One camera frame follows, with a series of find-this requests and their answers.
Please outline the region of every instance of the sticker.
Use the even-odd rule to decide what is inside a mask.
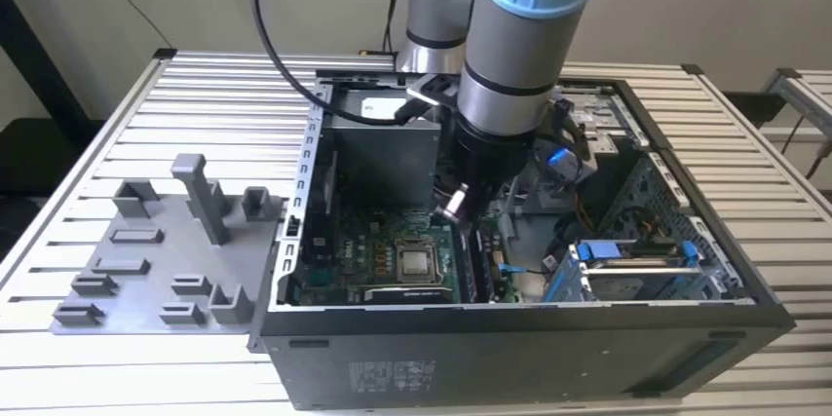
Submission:
[[[544,259],[544,265],[548,268],[548,270],[553,272],[554,269],[557,268],[557,260],[554,260],[554,257],[548,255]]]
[[[588,113],[585,112],[573,112],[572,113],[572,120],[574,122],[592,122],[593,121],[593,116],[590,116]]]
[[[384,360],[349,363],[349,388],[356,394],[426,392],[432,389],[434,360]]]
[[[392,119],[394,111],[406,99],[400,97],[368,97],[361,101],[361,116],[370,119]]]

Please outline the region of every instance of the motherboard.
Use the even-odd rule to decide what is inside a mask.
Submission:
[[[300,303],[458,302],[454,264],[450,225],[428,211],[344,207],[332,261],[304,267]]]

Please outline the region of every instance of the blue clip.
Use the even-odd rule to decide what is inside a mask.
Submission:
[[[502,273],[525,273],[528,270],[525,269],[525,267],[514,267],[513,265],[508,265],[506,263],[500,263],[498,271]]]
[[[700,264],[700,252],[690,241],[681,242],[681,253],[685,257],[685,266],[693,268]]]
[[[580,243],[577,244],[577,258],[584,262],[593,259],[593,252],[589,249],[589,245]]]

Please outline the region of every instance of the white wall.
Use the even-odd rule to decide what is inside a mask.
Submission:
[[[133,1],[177,48],[261,50],[249,0]],[[17,2],[77,99],[104,116],[161,46],[154,32],[125,0]],[[284,51],[378,47],[386,0],[265,4]],[[398,15],[394,39],[401,20]],[[593,0],[569,58],[694,62],[725,89],[756,90],[776,66],[832,68],[830,32],[832,0]]]

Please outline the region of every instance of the slotted aluminum surface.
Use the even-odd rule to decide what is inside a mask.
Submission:
[[[372,57],[286,62],[306,84],[316,68],[390,67]],[[704,77],[678,66],[592,63],[570,63],[562,74],[628,81],[798,326],[684,400],[396,414],[832,414],[828,204]],[[148,66],[0,264],[0,409],[32,416],[37,408],[66,415],[292,411],[277,372],[264,355],[246,352],[244,336],[53,336],[45,330],[113,216],[109,198],[121,179],[150,177],[158,192],[182,193],[166,168],[177,153],[196,151],[226,193],[265,185],[285,196],[305,110],[264,57],[180,52]]]
[[[781,95],[832,138],[832,71],[778,69],[765,90]]]

